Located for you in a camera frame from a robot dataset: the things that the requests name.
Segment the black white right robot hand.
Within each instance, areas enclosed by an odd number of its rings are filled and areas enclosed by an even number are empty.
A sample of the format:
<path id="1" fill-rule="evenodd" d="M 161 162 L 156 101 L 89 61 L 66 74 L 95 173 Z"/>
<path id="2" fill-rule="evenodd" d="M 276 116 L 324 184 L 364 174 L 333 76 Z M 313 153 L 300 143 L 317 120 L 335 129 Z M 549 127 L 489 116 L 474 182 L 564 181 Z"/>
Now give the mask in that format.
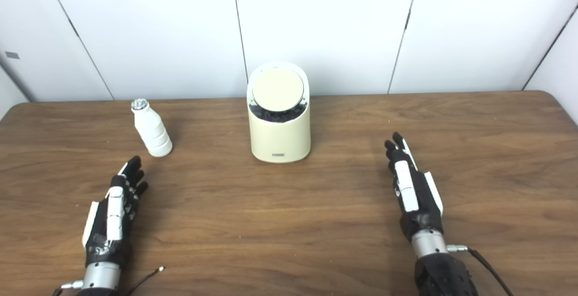
<path id="1" fill-rule="evenodd" d="M 402 234 L 410 242 L 423 230 L 443 233 L 443 204 L 431 172 L 418 169 L 409 145 L 399 132 L 394 132 L 392 140 L 386 140 L 384 146 L 401 208 Z"/>

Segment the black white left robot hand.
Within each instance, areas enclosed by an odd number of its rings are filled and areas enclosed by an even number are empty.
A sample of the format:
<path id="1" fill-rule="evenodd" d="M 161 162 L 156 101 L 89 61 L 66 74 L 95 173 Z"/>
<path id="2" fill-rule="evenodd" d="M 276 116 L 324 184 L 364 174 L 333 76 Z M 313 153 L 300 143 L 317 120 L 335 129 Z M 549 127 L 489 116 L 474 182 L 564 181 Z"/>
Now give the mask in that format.
<path id="1" fill-rule="evenodd" d="M 127 265 L 132 254 L 133 220 L 139 199 L 148 188 L 144 175 L 142 159 L 132 157 L 112 177 L 105 197 L 92 202 L 82 238 L 86 267 L 99 262 L 120 268 Z"/>

